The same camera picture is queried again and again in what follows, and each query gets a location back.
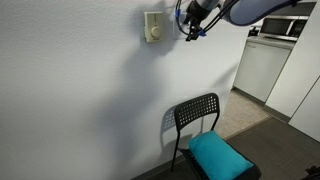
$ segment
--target chair backrest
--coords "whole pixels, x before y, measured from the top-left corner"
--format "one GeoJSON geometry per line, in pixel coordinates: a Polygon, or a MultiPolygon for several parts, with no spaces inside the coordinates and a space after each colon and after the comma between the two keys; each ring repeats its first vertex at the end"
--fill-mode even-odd
{"type": "Polygon", "coordinates": [[[219,97],[215,93],[209,93],[183,102],[174,110],[177,131],[180,132],[181,129],[194,120],[213,113],[217,113],[217,117],[211,130],[213,130],[220,115],[219,97]]]}

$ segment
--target black metal chair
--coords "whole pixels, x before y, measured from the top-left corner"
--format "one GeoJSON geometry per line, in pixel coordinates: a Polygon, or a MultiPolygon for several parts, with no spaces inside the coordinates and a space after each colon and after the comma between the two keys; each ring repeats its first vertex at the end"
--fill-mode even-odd
{"type": "MultiPolygon", "coordinates": [[[[173,171],[177,150],[179,150],[185,157],[187,163],[190,165],[191,169],[194,171],[198,179],[209,179],[206,173],[204,172],[204,170],[202,169],[202,167],[199,165],[199,163],[195,159],[195,157],[192,155],[191,151],[189,149],[181,149],[178,147],[179,140],[180,140],[180,131],[189,123],[193,122],[194,120],[197,120],[200,117],[204,117],[209,114],[217,114],[213,122],[213,125],[211,127],[211,131],[212,131],[220,116],[219,97],[214,93],[206,94],[206,95],[191,99],[189,101],[183,102],[178,106],[176,106],[174,110],[174,118],[176,122],[178,135],[177,135],[177,141],[176,141],[173,159],[172,159],[171,171],[173,171]]],[[[254,164],[254,166],[247,169],[245,172],[243,172],[241,175],[239,175],[235,179],[236,180],[255,180],[255,179],[259,179],[260,176],[261,176],[260,169],[254,164]]]]}

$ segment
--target floor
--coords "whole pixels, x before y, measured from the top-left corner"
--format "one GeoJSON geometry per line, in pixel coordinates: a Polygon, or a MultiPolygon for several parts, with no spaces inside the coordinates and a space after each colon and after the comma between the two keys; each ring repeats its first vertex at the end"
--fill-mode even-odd
{"type": "MultiPolygon", "coordinates": [[[[320,165],[320,143],[272,117],[227,141],[257,164],[261,170],[261,180],[298,180],[307,176],[305,169],[320,165]]],[[[175,165],[174,172],[168,169],[149,179],[196,178],[183,161],[175,165]]]]}
{"type": "Polygon", "coordinates": [[[225,112],[215,130],[226,139],[269,117],[270,115],[262,110],[262,105],[246,98],[239,90],[232,90],[225,112]]]}
{"type": "MultiPolygon", "coordinates": [[[[261,169],[263,180],[299,179],[309,166],[320,164],[320,143],[265,113],[259,103],[232,91],[217,133],[261,169]]],[[[174,172],[163,171],[151,180],[193,180],[186,162],[175,166],[174,172]]]]}

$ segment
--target wall switch plate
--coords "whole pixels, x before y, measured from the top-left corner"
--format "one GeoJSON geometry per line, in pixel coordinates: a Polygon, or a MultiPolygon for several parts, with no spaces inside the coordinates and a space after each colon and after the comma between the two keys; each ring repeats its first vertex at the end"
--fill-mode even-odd
{"type": "MultiPolygon", "coordinates": [[[[190,29],[190,22],[188,24],[183,24],[183,21],[186,19],[187,13],[181,13],[180,17],[179,17],[179,23],[182,27],[182,29],[184,30],[184,32],[189,33],[189,29],[190,29]]],[[[183,39],[185,40],[187,38],[187,35],[183,34],[177,25],[176,22],[176,15],[173,14],[173,36],[172,38],[174,40],[179,40],[179,39],[183,39]]]]}
{"type": "Polygon", "coordinates": [[[144,13],[144,34],[147,42],[159,42],[164,39],[163,13],[144,13]]]}

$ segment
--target cushion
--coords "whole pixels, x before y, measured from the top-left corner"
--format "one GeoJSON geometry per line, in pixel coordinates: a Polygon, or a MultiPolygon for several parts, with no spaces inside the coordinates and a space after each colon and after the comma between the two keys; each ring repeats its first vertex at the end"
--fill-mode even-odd
{"type": "Polygon", "coordinates": [[[214,131],[192,138],[189,149],[211,180],[232,180],[253,166],[214,131]]]}

